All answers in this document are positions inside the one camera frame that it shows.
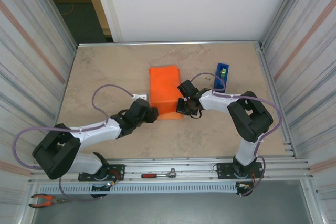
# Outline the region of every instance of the tabletop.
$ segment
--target tabletop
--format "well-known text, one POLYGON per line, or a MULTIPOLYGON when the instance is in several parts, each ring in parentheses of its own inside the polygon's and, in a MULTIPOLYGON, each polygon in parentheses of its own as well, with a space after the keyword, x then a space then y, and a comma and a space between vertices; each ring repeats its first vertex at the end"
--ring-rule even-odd
MULTIPOLYGON (((131 93, 150 93, 149 68, 177 65, 180 80, 198 73, 215 73, 218 63, 229 64, 226 93, 248 90, 270 100, 269 90, 253 43, 242 44, 144 44, 79 46, 71 70, 58 122, 67 127, 84 126, 104 120, 91 106, 94 91, 103 84, 117 84, 131 93)), ((193 84, 212 88, 214 77, 199 76, 193 84)), ((108 87, 96 96, 96 105, 109 115, 128 109, 133 100, 123 91, 108 87)), ((278 122, 275 110, 265 106, 278 122)), ((107 140, 83 152, 99 152, 105 158, 215 157, 233 156, 240 136, 229 114, 204 111, 200 119, 160 120, 142 124, 132 134, 107 140)), ((283 137, 277 130, 267 138, 259 154, 285 153, 283 137)))

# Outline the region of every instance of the orange box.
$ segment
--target orange box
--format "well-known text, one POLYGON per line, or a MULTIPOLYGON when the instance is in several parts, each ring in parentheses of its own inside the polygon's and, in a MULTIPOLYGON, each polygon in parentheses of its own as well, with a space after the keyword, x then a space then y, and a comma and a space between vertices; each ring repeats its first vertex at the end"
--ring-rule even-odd
POLYGON ((151 106, 159 110, 159 120, 182 119, 182 114, 176 113, 178 99, 181 93, 180 70, 177 65, 153 67, 149 69, 151 78, 151 106))

